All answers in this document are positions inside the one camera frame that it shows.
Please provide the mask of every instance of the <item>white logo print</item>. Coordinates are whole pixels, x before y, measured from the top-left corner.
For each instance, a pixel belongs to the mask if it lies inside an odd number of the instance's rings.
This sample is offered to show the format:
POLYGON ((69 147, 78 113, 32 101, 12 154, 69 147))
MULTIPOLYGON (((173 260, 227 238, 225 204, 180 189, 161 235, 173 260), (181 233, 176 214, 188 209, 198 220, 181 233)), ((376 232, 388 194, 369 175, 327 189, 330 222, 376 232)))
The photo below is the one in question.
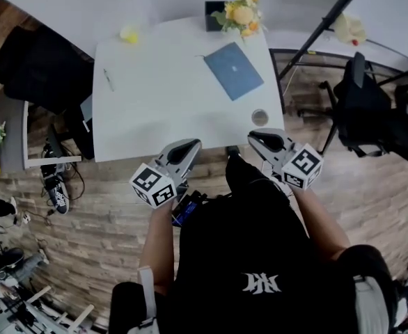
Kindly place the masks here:
POLYGON ((260 275, 257 273, 245 273, 245 275, 247 275, 249 283, 243 291, 250 291, 253 292, 253 294, 260 294, 263 293, 263 291, 266 293, 281 292, 275 282, 275 278, 277 278, 278 275, 269 278, 267 278, 264 273, 260 275))

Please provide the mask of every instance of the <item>blue laptop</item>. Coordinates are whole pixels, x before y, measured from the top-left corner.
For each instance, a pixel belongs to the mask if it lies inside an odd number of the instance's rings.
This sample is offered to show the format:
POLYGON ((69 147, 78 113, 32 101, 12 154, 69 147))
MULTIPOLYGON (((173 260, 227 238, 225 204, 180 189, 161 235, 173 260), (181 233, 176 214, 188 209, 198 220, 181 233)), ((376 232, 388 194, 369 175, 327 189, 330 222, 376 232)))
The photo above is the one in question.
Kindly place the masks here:
POLYGON ((235 42, 204 57, 204 61, 231 100, 242 97, 264 83, 249 59, 235 42))

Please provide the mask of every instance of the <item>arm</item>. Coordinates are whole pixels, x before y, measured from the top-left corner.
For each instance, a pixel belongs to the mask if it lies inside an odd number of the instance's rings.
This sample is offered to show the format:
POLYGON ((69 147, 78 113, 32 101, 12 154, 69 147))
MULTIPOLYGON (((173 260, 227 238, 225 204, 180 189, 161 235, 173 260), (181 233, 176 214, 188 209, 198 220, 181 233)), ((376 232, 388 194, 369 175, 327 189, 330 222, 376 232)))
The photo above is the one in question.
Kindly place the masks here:
POLYGON ((351 246, 347 235, 328 214, 313 191, 310 189, 307 191, 292 189, 292 191, 297 199, 309 237, 318 247, 322 257, 326 260, 337 260, 340 254, 351 246))
POLYGON ((149 266, 153 272, 155 291, 166 295, 173 283, 172 202, 153 210, 139 267, 149 266))

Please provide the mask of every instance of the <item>yellow object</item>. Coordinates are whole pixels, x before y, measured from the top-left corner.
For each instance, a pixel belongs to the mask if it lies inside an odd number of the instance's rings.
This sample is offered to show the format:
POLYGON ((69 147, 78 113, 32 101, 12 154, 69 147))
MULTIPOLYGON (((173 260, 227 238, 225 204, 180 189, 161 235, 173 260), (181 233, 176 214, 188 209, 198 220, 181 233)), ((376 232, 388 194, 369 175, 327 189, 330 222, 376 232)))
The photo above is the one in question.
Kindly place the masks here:
POLYGON ((357 46, 366 40, 362 22, 355 17, 341 13, 333 23, 333 27, 337 38, 343 43, 357 46))
POLYGON ((249 24, 249 30, 251 31, 257 31, 258 30, 258 23, 257 22, 251 22, 249 24))
POLYGON ((233 4, 228 3, 226 5, 226 19, 233 19, 233 11, 234 11, 233 4))
POLYGON ((233 12, 233 19, 237 24, 248 25, 253 20, 253 11, 247 6, 240 6, 233 12))
POLYGON ((139 41, 138 33, 134 29, 132 29, 130 26, 124 26, 120 30, 120 38, 122 38, 124 41, 131 43, 133 45, 139 41))
POLYGON ((247 37, 247 36, 250 36, 252 33, 253 33, 253 31, 252 31, 252 30, 245 29, 245 30, 241 31, 241 37, 247 37))

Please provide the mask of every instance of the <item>white table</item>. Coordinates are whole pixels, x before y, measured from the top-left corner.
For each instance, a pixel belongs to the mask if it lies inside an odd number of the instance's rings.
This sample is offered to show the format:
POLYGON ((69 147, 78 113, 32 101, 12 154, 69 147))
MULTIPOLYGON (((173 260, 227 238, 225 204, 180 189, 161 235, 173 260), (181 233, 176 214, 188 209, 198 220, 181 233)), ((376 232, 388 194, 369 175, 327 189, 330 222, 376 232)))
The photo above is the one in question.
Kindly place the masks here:
POLYGON ((203 18, 179 19, 142 33, 131 45, 116 38, 99 43, 93 82, 96 161, 157 154, 174 141, 199 138, 204 148, 247 143, 263 109, 266 127, 283 129, 283 113, 264 35, 245 42, 237 33, 205 31, 203 18), (203 56, 235 41, 264 84, 232 101, 203 56), (114 91, 104 75, 107 70, 114 91))

